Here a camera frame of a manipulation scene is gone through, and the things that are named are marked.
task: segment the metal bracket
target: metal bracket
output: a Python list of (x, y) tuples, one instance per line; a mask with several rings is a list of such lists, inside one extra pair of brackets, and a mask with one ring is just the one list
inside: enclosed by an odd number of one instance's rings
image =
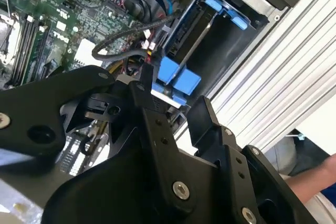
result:
[(0, 112), (11, 120), (0, 130), (0, 148), (33, 157), (56, 156), (65, 144), (61, 106), (113, 83), (106, 70), (87, 66), (0, 92)]
[(192, 144), (198, 148), (196, 156), (220, 168), (226, 188), (221, 193), (232, 212), (229, 222), (245, 223), (250, 216), (250, 223), (265, 223), (258, 211), (246, 158), (238, 151), (232, 131), (219, 124), (210, 100), (200, 97), (187, 120)]

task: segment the yellow wire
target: yellow wire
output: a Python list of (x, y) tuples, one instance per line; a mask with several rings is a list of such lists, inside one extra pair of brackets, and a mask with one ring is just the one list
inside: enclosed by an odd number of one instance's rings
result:
[(120, 67), (121, 65), (122, 65), (122, 60), (113, 64), (112, 67), (109, 69), (109, 73), (114, 73), (117, 70), (117, 68)]

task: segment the bolt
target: bolt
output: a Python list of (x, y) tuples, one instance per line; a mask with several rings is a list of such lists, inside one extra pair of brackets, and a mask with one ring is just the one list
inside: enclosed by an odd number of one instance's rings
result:
[(242, 208), (242, 214), (244, 219), (249, 223), (249, 224), (256, 224), (257, 223), (257, 219), (254, 216), (254, 214), (252, 213), (252, 211), (246, 207)]
[(142, 84), (137, 84), (136, 86), (138, 87), (138, 89), (140, 89), (142, 91), (145, 90), (145, 87)]
[(226, 132), (226, 134), (228, 134), (229, 136), (231, 136), (231, 135), (232, 135), (232, 131), (231, 131), (231, 130), (229, 130), (228, 128), (226, 128), (226, 129), (225, 129), (225, 132)]
[(4, 113), (0, 113), (0, 129), (4, 129), (5, 127), (9, 126), (11, 119), (8, 115)]
[(254, 153), (255, 155), (259, 155), (259, 154), (260, 154), (259, 151), (258, 151), (257, 149), (255, 149), (255, 148), (252, 148), (252, 151), (253, 151), (253, 153)]
[(99, 73), (98, 74), (101, 78), (108, 79), (109, 77), (105, 73)]
[(179, 199), (182, 200), (187, 200), (190, 197), (189, 188), (181, 181), (176, 181), (173, 184), (173, 192)]

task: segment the hole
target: hole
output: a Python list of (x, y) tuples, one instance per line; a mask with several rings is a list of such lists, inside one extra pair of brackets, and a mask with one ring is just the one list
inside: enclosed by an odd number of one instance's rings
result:
[(264, 218), (266, 223), (280, 224), (281, 215), (276, 205), (269, 199), (265, 200), (258, 207), (260, 215)]
[(245, 178), (245, 175), (244, 174), (242, 174), (241, 172), (238, 172), (238, 175), (242, 178), (242, 179), (244, 179)]
[(118, 115), (119, 112), (120, 112), (120, 108), (118, 106), (113, 106), (107, 111), (109, 115)]
[(220, 168), (221, 167), (221, 161), (220, 160), (216, 160), (214, 162), (214, 165), (217, 166), (218, 168)]
[(249, 212), (246, 213), (246, 216), (249, 220), (253, 220), (253, 216)]
[(165, 137), (163, 137), (161, 138), (161, 143), (168, 144), (168, 140)]
[(184, 188), (183, 188), (183, 186), (181, 186), (181, 185), (179, 185), (178, 187), (177, 187), (177, 189), (178, 189), (178, 191), (181, 193), (181, 194), (185, 194), (185, 190), (184, 190)]
[(32, 126), (27, 131), (27, 135), (37, 144), (50, 144), (56, 137), (54, 131), (46, 125)]

